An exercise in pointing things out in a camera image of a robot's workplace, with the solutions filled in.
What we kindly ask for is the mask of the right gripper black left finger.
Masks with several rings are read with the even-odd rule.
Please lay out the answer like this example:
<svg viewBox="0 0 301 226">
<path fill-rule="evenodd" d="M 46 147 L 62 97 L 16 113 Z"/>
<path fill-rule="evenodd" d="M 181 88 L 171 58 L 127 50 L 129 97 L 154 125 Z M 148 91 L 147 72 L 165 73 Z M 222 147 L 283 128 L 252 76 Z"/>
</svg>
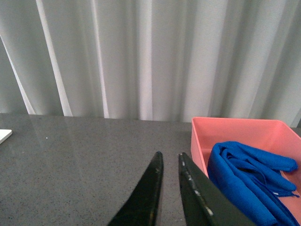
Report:
<svg viewBox="0 0 301 226">
<path fill-rule="evenodd" d="M 154 226 L 156 224 L 163 181 L 163 154 L 154 154 L 144 174 L 110 226 Z"/>
</svg>

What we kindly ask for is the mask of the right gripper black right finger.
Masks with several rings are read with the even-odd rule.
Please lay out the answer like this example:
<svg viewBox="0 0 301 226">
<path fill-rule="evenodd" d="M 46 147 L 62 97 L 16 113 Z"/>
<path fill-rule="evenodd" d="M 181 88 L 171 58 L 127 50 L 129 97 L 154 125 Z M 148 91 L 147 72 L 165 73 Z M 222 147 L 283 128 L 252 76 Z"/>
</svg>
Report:
<svg viewBox="0 0 301 226">
<path fill-rule="evenodd" d="M 179 154 L 179 184 L 186 225 L 254 226 L 186 154 Z"/>
</svg>

